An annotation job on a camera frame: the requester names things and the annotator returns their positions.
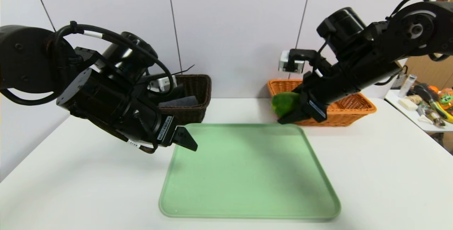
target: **green plush toy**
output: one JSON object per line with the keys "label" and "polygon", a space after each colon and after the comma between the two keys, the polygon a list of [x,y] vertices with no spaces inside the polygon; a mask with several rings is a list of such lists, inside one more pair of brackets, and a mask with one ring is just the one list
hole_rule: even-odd
{"label": "green plush toy", "polygon": [[272,97],[272,110],[282,117],[299,105],[300,95],[294,92],[282,92]]}

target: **wooden cabinet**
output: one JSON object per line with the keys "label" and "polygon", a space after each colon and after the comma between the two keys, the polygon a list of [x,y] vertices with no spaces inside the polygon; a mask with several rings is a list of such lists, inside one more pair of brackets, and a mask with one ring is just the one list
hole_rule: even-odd
{"label": "wooden cabinet", "polygon": [[406,65],[408,73],[417,75],[418,82],[428,83],[439,89],[453,86],[453,57],[442,62],[434,62],[428,56],[410,57]]}

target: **bottle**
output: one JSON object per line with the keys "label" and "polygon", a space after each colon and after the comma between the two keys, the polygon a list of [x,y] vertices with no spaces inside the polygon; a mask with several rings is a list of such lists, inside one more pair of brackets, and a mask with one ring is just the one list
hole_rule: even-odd
{"label": "bottle", "polygon": [[417,80],[417,76],[409,75],[409,77],[407,77],[406,81],[404,82],[403,86],[401,86],[398,96],[405,97],[409,89],[411,89],[412,85],[414,84],[415,80]]}

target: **brush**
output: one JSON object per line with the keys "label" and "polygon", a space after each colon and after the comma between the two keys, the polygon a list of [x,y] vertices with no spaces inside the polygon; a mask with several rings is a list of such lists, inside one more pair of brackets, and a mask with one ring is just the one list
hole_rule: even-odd
{"label": "brush", "polygon": [[439,95],[429,88],[428,84],[420,83],[414,87],[414,91],[419,95],[423,100],[429,103],[429,106],[439,114],[442,119],[453,123],[453,116],[445,111],[439,103]]}

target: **screw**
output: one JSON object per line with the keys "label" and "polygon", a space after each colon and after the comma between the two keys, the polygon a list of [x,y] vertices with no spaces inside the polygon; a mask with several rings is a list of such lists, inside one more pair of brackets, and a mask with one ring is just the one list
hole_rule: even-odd
{"label": "screw", "polygon": [[14,45],[14,48],[16,48],[17,51],[22,51],[24,49],[24,46],[20,43],[16,43]]}
{"label": "screw", "polygon": [[412,28],[412,33],[414,34],[419,34],[422,31],[422,27],[419,25],[416,25]]}

